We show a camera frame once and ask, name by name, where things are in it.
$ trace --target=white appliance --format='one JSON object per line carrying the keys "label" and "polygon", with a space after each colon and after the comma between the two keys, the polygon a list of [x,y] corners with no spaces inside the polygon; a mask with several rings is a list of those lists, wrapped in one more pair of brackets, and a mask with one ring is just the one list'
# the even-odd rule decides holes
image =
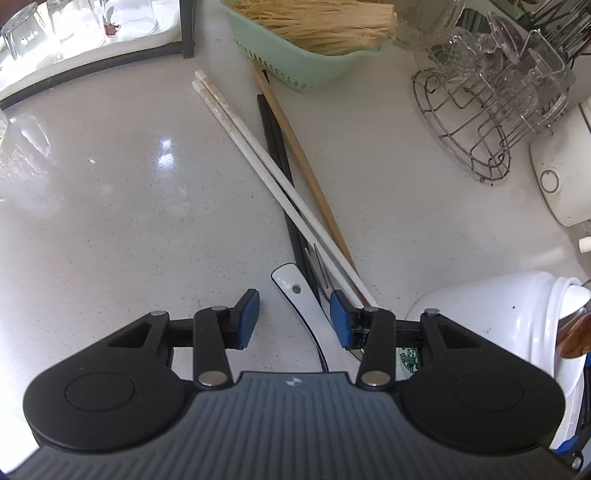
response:
{"label": "white appliance", "polygon": [[423,297],[408,314],[418,319],[426,308],[441,313],[509,350],[554,377],[564,392],[563,421],[551,444],[574,435],[583,396],[585,356],[555,355],[558,320],[583,307],[591,291],[576,278],[555,278],[532,271],[443,288]]}
{"label": "white appliance", "polygon": [[531,141],[538,184],[556,219],[572,226],[591,219],[591,99]]}

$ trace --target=wire dish rack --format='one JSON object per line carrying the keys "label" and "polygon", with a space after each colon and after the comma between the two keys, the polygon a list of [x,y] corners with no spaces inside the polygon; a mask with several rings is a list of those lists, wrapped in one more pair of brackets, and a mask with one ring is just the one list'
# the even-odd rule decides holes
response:
{"label": "wire dish rack", "polygon": [[564,79],[572,73],[537,30],[529,32],[518,63],[503,57],[498,73],[483,68],[472,46],[463,47],[475,61],[459,79],[427,51],[433,65],[413,76],[414,97],[461,167],[482,183],[502,180],[511,168],[512,147],[530,132],[552,134],[551,123],[567,106]]}

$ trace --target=wooden chopstick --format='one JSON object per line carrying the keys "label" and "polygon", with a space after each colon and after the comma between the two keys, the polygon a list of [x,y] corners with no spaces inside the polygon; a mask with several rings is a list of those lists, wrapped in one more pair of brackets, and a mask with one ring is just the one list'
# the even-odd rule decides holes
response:
{"label": "wooden chopstick", "polygon": [[314,201],[316,202],[316,205],[318,206],[320,213],[322,214],[322,217],[326,222],[326,226],[329,229],[330,236],[335,241],[337,247],[339,247],[339,250],[345,256],[349,264],[355,269],[355,271],[357,271],[357,269],[355,268],[355,263],[353,263],[353,257],[351,257],[351,253],[349,252],[345,239],[343,238],[343,234],[340,232],[335,217],[332,214],[332,211],[330,210],[330,205],[327,202],[324,193],[322,193],[320,184],[316,179],[316,175],[314,175],[314,170],[312,170],[312,166],[310,165],[310,162],[308,161],[308,158],[306,157],[306,154],[304,153],[304,150],[302,149],[300,142],[298,141],[295,132],[291,127],[289,120],[283,112],[283,108],[281,108],[279,100],[277,100],[277,97],[271,89],[271,86],[267,83],[267,80],[265,79],[265,76],[262,70],[259,68],[258,64],[254,62],[254,60],[252,59],[250,59],[249,62],[255,74],[256,83],[263,92],[263,95],[265,95],[265,98],[267,99],[267,102],[269,103],[272,112],[275,114],[275,117],[279,122],[279,126],[281,127],[281,130],[285,135],[285,139],[289,143],[291,150],[295,156],[295,159],[297,160],[298,165],[300,166],[301,171],[304,175],[306,183],[308,184],[308,187],[312,192]]}

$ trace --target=black chopstick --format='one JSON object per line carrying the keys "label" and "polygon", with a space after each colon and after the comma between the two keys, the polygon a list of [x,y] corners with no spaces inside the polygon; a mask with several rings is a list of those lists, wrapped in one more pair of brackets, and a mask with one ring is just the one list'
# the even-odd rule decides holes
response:
{"label": "black chopstick", "polygon": [[[285,150],[285,144],[283,142],[283,135],[281,134],[279,123],[271,111],[271,107],[269,107],[264,95],[257,95],[256,102],[258,103],[259,111],[261,113],[262,127],[265,132],[269,156],[293,185],[294,181],[291,175],[290,164],[287,158],[287,152]],[[294,251],[295,264],[308,282],[316,300],[320,301],[318,283],[305,252],[307,246],[306,239],[287,214],[285,214],[285,223],[287,224],[287,232],[290,236],[291,247]]]}

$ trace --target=drinking glass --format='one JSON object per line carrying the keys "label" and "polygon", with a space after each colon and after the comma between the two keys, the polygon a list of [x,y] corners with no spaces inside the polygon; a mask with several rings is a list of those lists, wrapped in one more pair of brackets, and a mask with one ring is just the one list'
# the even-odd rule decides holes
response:
{"label": "drinking glass", "polygon": [[499,50],[483,52],[477,38],[467,30],[456,27],[447,40],[429,49],[430,57],[437,63],[441,82],[450,86],[464,83],[474,76],[474,82],[480,78],[487,82],[496,78],[503,70],[503,56]]}
{"label": "drinking glass", "polygon": [[106,41],[102,15],[93,0],[47,0],[53,33],[63,58],[98,48]]}
{"label": "drinking glass", "polygon": [[497,108],[503,123],[514,127],[527,119],[540,105],[538,91],[530,79],[519,70],[509,67],[492,84],[499,99]]}
{"label": "drinking glass", "polygon": [[24,74],[34,72],[57,59],[57,43],[39,15],[36,2],[14,14],[4,24],[0,34]]}

